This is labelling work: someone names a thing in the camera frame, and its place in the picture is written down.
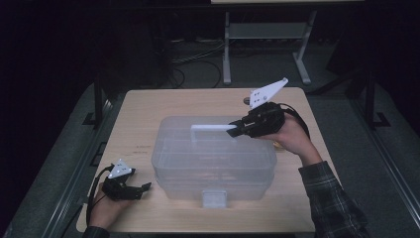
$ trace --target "plaid shirt sleeve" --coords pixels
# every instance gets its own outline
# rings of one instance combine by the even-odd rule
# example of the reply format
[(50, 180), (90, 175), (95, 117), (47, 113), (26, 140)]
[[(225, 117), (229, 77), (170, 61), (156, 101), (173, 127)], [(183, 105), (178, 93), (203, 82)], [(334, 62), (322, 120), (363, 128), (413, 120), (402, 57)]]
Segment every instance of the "plaid shirt sleeve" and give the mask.
[(317, 237), (369, 237), (367, 218), (343, 191), (327, 162), (299, 169)]

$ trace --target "gray floor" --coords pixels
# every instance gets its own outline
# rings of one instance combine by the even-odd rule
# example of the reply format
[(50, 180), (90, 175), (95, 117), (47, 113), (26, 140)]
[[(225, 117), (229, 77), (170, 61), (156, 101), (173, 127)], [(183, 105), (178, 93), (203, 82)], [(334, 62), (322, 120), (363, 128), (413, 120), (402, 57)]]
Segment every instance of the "gray floor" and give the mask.
[[(183, 58), (200, 53), (203, 48), (210, 49), (210, 46), (179, 43), (175, 48), (178, 56)], [(232, 85), (219, 83), (217, 87), (256, 88), (285, 76), (289, 79), (287, 86), (311, 91), (336, 78), (334, 73), (325, 69), (334, 46), (310, 45), (304, 62), (313, 82), (304, 86), (291, 56), (295, 49), (296, 44), (277, 44), (274, 47), (256, 44), (245, 48), (245, 53), (255, 55), (244, 57), (244, 52), (241, 52), (241, 57), (237, 54), (232, 58)], [(201, 60), (211, 61), (221, 70), (220, 55)], [(218, 69), (206, 62), (183, 64), (176, 68), (185, 75), (180, 90), (211, 87), (218, 80)], [(182, 81), (181, 74), (175, 73), (174, 76), (178, 82)], [(167, 83), (162, 88), (171, 87), (172, 84)], [(343, 83), (323, 95), (308, 96), (342, 185), (351, 197), (362, 204), (369, 220), (367, 229), (372, 237), (420, 237), (419, 227), (396, 189), (355, 103), (344, 96), (346, 87)], [(420, 139), (395, 109), (387, 93), (380, 87), (376, 88), (376, 92), (375, 109), (384, 113), (391, 124), (390, 127), (377, 128), (376, 134), (394, 158), (413, 193), (420, 197)], [(96, 171), (96, 168), (89, 167), (90, 160), (100, 143), (108, 140), (124, 96), (122, 92), (106, 107), (105, 121), (95, 131), (92, 126), (82, 125), (86, 114), (94, 110), (93, 88), (86, 89), (16, 213), (11, 237), (58, 237), (61, 234), (89, 190)], [(81, 237), (81, 233), (75, 230), (74, 221), (64, 237)], [(112, 237), (129, 236), (112, 234)], [(156, 235), (131, 234), (131, 237)], [(297, 237), (312, 237), (312, 234), (297, 234)]]

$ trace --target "plastic box handle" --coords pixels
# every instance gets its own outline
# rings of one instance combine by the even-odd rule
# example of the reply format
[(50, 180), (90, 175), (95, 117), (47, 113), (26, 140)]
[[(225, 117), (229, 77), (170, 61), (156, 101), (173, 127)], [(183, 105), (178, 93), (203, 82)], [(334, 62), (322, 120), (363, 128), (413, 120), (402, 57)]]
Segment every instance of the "plastic box handle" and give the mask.
[(235, 125), (191, 125), (191, 141), (197, 142), (197, 138), (195, 136), (196, 132), (199, 131), (209, 131), (209, 132), (215, 132), (215, 131), (227, 131), (230, 129), (234, 129), (237, 126)]
[(224, 189), (205, 189), (202, 191), (204, 208), (226, 208), (228, 193)]

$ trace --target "dark background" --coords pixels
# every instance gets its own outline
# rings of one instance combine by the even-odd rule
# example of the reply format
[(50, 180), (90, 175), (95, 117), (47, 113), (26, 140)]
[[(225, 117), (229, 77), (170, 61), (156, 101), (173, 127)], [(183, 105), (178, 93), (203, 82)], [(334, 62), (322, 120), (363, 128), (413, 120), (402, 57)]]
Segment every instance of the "dark background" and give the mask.
[[(331, 70), (344, 74), (362, 65), (372, 71), (420, 135), (420, 17), (415, 2), (367, 2), (346, 18), (341, 15), (347, 12), (346, 7), (340, 11), (325, 8), (318, 14), (311, 41), (341, 39)], [(125, 71), (136, 60), (143, 63), (139, 76), (157, 78), (140, 86), (158, 87), (170, 68), (165, 40), (193, 41), (197, 36), (218, 38), (223, 34), (221, 11), (174, 14), (167, 10), (156, 16), (107, 9), (107, 3), (0, 2), (0, 234), (13, 218), (78, 98), (95, 77), (106, 79), (102, 86), (112, 97), (128, 89), (121, 82), (130, 80)], [(153, 6), (157, 1), (136, 3)]]

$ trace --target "clear plastic storage box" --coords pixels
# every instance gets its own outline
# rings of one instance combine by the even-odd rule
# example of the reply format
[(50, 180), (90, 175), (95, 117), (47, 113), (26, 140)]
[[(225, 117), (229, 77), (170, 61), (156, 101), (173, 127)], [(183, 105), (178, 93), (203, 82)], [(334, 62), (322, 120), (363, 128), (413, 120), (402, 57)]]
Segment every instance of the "clear plastic storage box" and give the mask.
[(157, 183), (173, 199), (202, 199), (204, 207), (228, 200), (261, 199), (277, 162), (272, 142), (232, 138), (227, 125), (241, 117), (166, 117), (152, 164)]

